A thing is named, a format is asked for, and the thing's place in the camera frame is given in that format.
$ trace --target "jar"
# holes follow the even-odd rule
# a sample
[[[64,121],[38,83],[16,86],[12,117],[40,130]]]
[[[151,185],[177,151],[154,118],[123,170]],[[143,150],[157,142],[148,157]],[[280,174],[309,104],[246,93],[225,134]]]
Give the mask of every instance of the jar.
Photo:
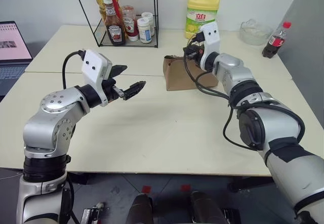
[[[147,18],[150,21],[150,31],[151,31],[151,36],[155,34],[155,29],[154,29],[154,17],[152,13],[145,12],[142,13],[142,18]]]
[[[137,21],[132,6],[126,5],[122,7],[123,22],[125,25],[126,33],[130,41],[138,40]]]
[[[150,21],[147,18],[139,18],[137,20],[137,25],[141,42],[150,43],[152,41]]]

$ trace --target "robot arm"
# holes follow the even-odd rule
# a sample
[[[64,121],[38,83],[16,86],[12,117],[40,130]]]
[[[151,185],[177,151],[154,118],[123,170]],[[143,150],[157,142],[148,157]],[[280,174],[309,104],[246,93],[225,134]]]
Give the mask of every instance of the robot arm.
[[[263,92],[242,60],[219,54],[217,24],[201,27],[185,49],[196,65],[223,84],[229,105],[237,110],[242,141],[259,152],[301,223],[324,223],[324,160],[298,143],[302,120],[287,106]]]
[[[137,82],[128,90],[118,89],[113,77],[127,66],[112,66],[104,56],[86,51],[83,59],[86,85],[46,95],[38,112],[29,119],[24,132],[24,175],[20,178],[17,223],[67,223],[72,203],[70,189],[64,188],[70,140],[76,123],[90,108],[123,98],[143,89]]]

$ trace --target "laptop screen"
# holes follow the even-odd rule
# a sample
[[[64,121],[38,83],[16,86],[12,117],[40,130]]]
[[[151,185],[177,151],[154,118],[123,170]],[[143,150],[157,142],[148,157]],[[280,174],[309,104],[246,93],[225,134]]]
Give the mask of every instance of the laptop screen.
[[[15,22],[0,23],[0,61],[32,59]]]

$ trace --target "black metal rack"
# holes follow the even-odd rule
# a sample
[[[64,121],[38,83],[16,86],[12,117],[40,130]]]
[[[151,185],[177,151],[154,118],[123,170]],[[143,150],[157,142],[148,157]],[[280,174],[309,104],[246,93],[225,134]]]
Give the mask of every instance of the black metal rack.
[[[112,43],[109,40],[109,37],[107,35],[107,30],[106,30],[106,26],[104,25],[104,22],[102,21],[102,19],[100,19],[98,25],[96,26],[96,29],[93,30],[93,27],[91,26],[87,13],[85,12],[85,9],[82,5],[81,0],[78,0],[80,3],[80,6],[82,8],[82,11],[86,17],[87,23],[90,27],[91,33],[98,45],[98,47],[101,46],[113,46]],[[126,40],[126,44],[123,46],[127,46],[127,47],[154,47],[154,48],[158,48],[158,0],[153,0],[153,4],[154,4],[154,22],[155,22],[155,35],[152,37],[152,42],[150,43],[142,43],[140,41],[140,39],[138,39],[137,41],[130,41],[130,40]]]

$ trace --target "brown cardboard box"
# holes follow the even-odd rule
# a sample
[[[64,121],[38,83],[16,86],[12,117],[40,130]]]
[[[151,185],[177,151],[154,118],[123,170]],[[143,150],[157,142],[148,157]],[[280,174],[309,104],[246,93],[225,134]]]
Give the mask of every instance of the brown cardboard box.
[[[187,60],[187,64],[194,78],[204,72],[195,65],[193,60]],[[166,79],[167,91],[197,88],[184,68],[183,57],[165,56],[163,61],[163,73]],[[202,76],[199,82],[206,87],[215,87],[218,84],[218,80],[212,74]]]

